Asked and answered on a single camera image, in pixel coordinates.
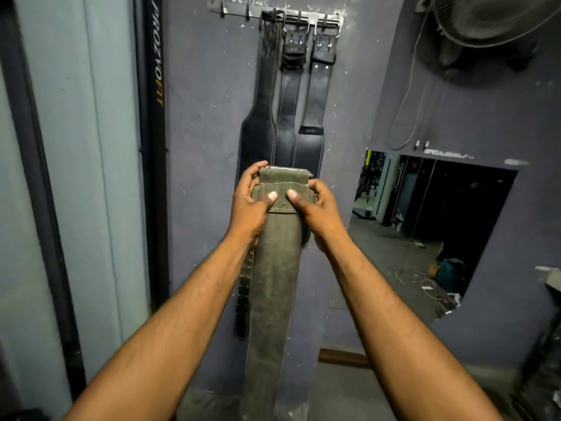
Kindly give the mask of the person's right forearm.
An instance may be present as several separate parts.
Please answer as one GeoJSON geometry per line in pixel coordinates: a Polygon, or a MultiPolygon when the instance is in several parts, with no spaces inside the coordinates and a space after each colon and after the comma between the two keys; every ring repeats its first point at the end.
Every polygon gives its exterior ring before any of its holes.
{"type": "Polygon", "coordinates": [[[384,395],[400,421],[503,421],[455,356],[346,233],[316,236],[384,395]]]}

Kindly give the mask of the person's right hand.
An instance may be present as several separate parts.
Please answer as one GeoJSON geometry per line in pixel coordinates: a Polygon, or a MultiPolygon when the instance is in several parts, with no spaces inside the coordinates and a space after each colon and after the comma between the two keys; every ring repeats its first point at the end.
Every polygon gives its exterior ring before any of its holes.
{"type": "Polygon", "coordinates": [[[334,254],[351,241],[341,220],[335,196],[319,179],[310,179],[308,188],[316,195],[318,210],[313,215],[303,215],[304,219],[320,251],[326,255],[334,254]]]}

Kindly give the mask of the olive green weightlifting belt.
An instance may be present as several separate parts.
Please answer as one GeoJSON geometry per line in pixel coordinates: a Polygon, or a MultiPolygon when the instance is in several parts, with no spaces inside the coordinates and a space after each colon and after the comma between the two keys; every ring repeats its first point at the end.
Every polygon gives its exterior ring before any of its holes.
{"type": "Polygon", "coordinates": [[[253,197],[260,199],[275,191],[277,200],[269,208],[249,265],[249,342],[240,403],[242,421],[274,418],[300,254],[308,237],[286,192],[293,189],[309,203],[316,202],[308,187],[311,173],[306,169],[265,167],[259,177],[253,197]]]}

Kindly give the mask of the person's left forearm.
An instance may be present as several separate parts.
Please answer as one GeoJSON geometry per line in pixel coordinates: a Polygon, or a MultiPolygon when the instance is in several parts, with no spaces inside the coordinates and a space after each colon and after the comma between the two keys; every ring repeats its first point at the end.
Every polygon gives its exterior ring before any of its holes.
{"type": "Polygon", "coordinates": [[[256,237],[227,233],[111,357],[62,421],[170,421],[256,237]]]}

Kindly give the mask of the wide black leather belt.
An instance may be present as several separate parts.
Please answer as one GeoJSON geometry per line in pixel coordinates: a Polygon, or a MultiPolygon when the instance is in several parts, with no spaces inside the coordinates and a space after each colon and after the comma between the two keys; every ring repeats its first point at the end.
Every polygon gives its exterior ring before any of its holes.
{"type": "MultiPolygon", "coordinates": [[[[255,96],[252,108],[244,119],[240,132],[238,178],[252,164],[266,160],[272,163],[277,128],[272,114],[281,32],[279,19],[284,13],[274,8],[263,11],[259,20],[260,40],[256,64],[255,96]]],[[[244,340],[249,332],[249,293],[254,251],[243,261],[239,276],[236,302],[235,336],[244,340]]]]}

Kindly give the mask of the black belt with double buckle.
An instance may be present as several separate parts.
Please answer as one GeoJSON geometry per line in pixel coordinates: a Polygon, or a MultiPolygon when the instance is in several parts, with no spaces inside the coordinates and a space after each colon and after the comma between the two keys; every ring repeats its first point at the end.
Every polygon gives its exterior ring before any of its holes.
{"type": "Polygon", "coordinates": [[[277,114],[277,140],[273,164],[290,168],[296,146],[296,108],[302,72],[306,63],[307,32],[302,22],[289,22],[283,29],[280,68],[282,72],[277,114]]]}

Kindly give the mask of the brown wooden strip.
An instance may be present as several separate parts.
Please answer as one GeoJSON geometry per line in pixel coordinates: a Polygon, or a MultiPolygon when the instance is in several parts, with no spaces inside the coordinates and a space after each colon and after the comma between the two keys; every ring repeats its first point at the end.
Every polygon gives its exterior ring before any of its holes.
{"type": "Polygon", "coordinates": [[[360,369],[372,369],[366,355],[335,348],[322,347],[319,351],[318,362],[360,369]]]}

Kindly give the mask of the metal wall hook rack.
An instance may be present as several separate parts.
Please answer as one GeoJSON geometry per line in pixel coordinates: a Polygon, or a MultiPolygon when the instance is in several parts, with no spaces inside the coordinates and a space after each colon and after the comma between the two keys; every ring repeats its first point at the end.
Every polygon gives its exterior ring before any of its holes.
{"type": "Polygon", "coordinates": [[[221,17],[235,15],[243,17],[245,20],[250,18],[259,19],[265,12],[273,15],[277,14],[277,20],[285,23],[300,23],[301,26],[314,28],[341,28],[344,23],[344,16],[340,13],[318,13],[312,11],[294,10],[289,7],[273,7],[263,4],[252,3],[249,1],[224,1],[206,0],[207,10],[217,13],[221,17]]]}

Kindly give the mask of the dark gym equipment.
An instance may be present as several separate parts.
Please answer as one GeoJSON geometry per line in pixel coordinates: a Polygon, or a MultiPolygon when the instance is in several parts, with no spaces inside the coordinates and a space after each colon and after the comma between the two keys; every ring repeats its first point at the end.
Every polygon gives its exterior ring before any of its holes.
{"type": "Polygon", "coordinates": [[[561,421],[561,312],[528,355],[512,403],[523,421],[561,421]]]}

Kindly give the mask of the black printed upright bar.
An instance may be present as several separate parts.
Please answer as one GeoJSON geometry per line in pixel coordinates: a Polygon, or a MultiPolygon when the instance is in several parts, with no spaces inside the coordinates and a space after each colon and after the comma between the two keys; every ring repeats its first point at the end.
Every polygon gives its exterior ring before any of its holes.
{"type": "Polygon", "coordinates": [[[163,0],[133,0],[151,312],[170,297],[163,0]]]}

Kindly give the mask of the person's left hand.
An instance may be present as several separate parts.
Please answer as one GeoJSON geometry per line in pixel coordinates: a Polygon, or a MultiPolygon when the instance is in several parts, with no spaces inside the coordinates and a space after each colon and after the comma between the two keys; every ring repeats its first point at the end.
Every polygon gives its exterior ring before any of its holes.
{"type": "Polygon", "coordinates": [[[252,247],[264,226],[267,213],[254,213],[252,211],[252,191],[248,190],[248,176],[259,173],[268,166],[268,161],[259,161],[246,169],[238,182],[233,194],[231,218],[226,237],[238,242],[242,247],[252,247]]]}

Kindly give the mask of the grey wall fan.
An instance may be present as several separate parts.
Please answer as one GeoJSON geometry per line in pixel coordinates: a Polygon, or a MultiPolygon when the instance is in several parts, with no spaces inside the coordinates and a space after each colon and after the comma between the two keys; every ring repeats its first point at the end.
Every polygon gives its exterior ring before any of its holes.
{"type": "Polygon", "coordinates": [[[414,12],[429,24],[425,63],[445,76],[481,62],[525,70],[537,55],[528,35],[561,13],[561,0],[416,0],[414,12]]]}

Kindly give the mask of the white ledge piece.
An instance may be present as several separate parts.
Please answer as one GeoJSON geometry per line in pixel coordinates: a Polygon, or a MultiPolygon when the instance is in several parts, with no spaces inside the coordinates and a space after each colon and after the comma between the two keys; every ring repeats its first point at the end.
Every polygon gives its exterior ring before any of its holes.
{"type": "Polygon", "coordinates": [[[536,266],[535,271],[539,281],[561,292],[561,268],[536,266]]]}

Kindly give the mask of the wall mirror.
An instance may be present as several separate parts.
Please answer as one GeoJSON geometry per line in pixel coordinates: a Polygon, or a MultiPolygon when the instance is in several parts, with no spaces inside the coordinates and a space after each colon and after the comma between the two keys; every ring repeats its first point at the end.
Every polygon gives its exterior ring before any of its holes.
{"type": "Polygon", "coordinates": [[[367,150],[348,233],[431,323],[462,304],[517,174],[367,150]]]}

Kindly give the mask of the dark vertical pipe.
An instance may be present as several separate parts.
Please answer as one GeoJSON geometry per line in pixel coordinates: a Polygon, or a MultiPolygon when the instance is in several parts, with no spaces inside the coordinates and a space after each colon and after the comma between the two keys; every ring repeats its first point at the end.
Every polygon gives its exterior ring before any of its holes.
{"type": "Polygon", "coordinates": [[[66,381],[75,401],[86,386],[84,362],[43,136],[15,0],[0,0],[0,69],[15,123],[46,279],[62,347],[66,381]]]}

